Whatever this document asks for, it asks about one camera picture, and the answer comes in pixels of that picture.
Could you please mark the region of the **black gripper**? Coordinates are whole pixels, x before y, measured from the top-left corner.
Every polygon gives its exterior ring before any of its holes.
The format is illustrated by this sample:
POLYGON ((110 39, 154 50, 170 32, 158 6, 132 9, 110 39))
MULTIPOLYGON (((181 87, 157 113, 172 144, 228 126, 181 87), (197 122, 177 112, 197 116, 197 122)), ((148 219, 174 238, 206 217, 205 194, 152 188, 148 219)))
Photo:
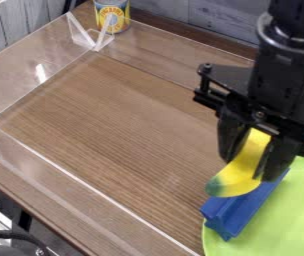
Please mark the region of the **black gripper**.
POLYGON ((256 136, 252 178, 272 182, 304 156, 304 49, 259 50, 251 67, 204 63, 193 100, 216 112, 218 155, 229 163, 249 129, 256 136))

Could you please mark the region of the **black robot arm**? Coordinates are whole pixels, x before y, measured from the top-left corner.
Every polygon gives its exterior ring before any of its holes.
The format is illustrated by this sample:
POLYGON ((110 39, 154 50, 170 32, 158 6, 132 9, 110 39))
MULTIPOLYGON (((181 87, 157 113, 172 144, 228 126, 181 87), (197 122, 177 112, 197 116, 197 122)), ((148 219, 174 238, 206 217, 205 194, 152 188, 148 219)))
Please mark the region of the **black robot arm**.
POLYGON ((271 136, 252 176, 272 181, 304 156, 304 0, 271 0, 256 34, 253 66, 201 64, 193 100, 216 111, 218 154, 226 162, 249 129, 271 136))

